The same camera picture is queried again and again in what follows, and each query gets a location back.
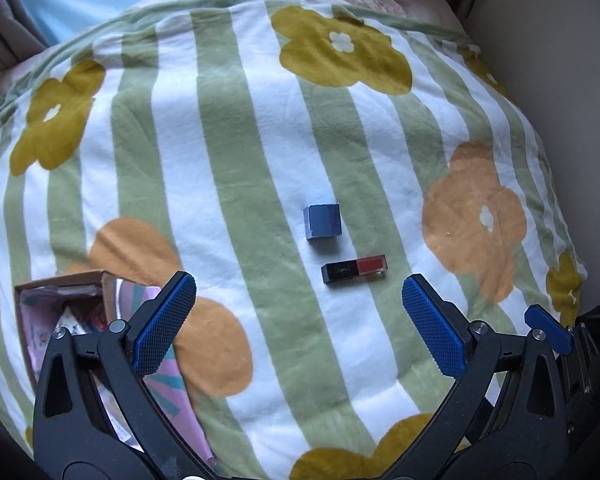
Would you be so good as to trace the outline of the black red lipstick tube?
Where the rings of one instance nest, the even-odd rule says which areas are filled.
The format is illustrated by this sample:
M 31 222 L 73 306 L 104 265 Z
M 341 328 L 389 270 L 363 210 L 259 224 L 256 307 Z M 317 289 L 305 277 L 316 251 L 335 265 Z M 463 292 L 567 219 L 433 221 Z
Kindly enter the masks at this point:
M 321 267 L 323 282 L 327 285 L 354 278 L 385 273 L 388 270 L 388 261 L 385 255 L 377 255 L 351 260 L 325 263 Z

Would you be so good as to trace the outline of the small blue cardboard box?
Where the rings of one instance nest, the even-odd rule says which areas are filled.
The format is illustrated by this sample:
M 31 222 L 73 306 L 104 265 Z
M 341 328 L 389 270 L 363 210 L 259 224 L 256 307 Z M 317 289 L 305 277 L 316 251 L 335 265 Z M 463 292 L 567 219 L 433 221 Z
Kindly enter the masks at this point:
M 305 237 L 307 240 L 332 238 L 342 234 L 340 205 L 313 204 L 303 209 Z

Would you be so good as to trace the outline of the open cardboard box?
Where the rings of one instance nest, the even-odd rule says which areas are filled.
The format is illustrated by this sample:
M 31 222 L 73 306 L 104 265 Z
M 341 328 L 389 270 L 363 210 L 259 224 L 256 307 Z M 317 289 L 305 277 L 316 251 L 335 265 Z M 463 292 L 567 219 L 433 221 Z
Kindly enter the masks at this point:
M 16 286 L 34 461 L 45 474 L 214 478 L 172 347 L 195 299 L 195 280 L 181 271 L 162 287 L 107 271 Z

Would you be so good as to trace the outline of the striped floral fleece blanket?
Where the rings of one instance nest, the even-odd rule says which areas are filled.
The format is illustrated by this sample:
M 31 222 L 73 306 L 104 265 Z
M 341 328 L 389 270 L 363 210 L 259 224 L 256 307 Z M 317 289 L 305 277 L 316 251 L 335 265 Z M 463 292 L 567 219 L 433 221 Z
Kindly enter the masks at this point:
M 193 274 L 173 350 L 225 474 L 355 478 L 449 391 L 402 307 L 423 275 L 469 318 L 563 325 L 586 271 L 542 141 L 440 0 L 171 0 L 0 78 L 0 421 L 33 445 L 15 288 Z M 340 205 L 307 240 L 303 209 Z M 327 285 L 325 263 L 385 255 Z

